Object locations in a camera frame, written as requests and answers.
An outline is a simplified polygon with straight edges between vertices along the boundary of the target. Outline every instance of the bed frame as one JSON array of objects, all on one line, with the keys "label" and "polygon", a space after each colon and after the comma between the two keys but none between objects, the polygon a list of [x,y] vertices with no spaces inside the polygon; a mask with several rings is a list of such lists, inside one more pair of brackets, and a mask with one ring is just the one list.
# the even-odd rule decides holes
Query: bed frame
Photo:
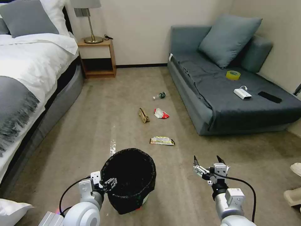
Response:
[{"label": "bed frame", "polygon": [[[12,1],[13,0],[0,0],[0,3],[8,3]],[[65,7],[63,8],[63,13],[67,29],[72,32],[70,20]],[[0,184],[0,197],[5,198],[12,191],[15,182],[29,158],[79,96],[82,90],[83,81],[84,77],[80,65],[80,58],[78,57],[58,79],[57,89],[47,101],[45,111],[27,132],[18,150],[14,154],[14,157],[12,158]]]}]

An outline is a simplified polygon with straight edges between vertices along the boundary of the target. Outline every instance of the wall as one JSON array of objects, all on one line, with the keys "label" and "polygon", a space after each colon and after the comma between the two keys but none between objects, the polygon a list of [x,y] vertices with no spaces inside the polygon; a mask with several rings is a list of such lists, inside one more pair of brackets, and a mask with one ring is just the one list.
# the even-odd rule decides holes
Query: wall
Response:
[{"label": "wall", "polygon": [[[173,24],[212,24],[229,13],[232,0],[101,0],[90,9],[94,35],[114,38],[117,65],[167,63]],[[87,18],[75,17],[67,4],[77,39],[90,35]]]},{"label": "wall", "polygon": [[[260,74],[293,93],[301,83],[301,1],[234,0],[230,13],[263,18],[257,33],[270,39],[274,47]],[[289,130],[301,136],[301,121]]]}]

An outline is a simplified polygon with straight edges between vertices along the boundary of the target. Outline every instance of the tape roll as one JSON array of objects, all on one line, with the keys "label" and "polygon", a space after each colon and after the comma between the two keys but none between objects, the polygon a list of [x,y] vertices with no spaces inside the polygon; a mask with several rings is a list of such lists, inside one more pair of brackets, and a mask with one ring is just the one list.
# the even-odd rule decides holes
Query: tape roll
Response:
[{"label": "tape roll", "polygon": [[226,77],[230,80],[237,81],[240,77],[240,73],[237,71],[227,71]]}]

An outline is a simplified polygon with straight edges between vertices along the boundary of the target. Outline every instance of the white duvet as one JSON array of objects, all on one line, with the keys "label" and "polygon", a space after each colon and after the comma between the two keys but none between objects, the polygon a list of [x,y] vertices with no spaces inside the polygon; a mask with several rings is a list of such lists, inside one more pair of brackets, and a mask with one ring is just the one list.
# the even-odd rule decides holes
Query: white duvet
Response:
[{"label": "white duvet", "polygon": [[17,38],[0,35],[0,76],[18,80],[40,101],[19,137],[0,158],[0,182],[23,137],[45,110],[47,100],[56,90],[57,79],[78,56],[77,49],[75,39],[63,35],[37,34]]}]

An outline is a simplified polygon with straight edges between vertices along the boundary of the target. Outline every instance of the lamp base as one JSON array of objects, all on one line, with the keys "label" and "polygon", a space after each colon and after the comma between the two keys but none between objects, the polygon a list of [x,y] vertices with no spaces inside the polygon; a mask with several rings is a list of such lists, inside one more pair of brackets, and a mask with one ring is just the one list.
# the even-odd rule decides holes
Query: lamp base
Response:
[{"label": "lamp base", "polygon": [[87,38],[84,39],[84,42],[88,43],[88,44],[97,44],[97,43],[103,42],[103,38],[95,36],[94,40],[93,40],[92,37],[87,37]]}]

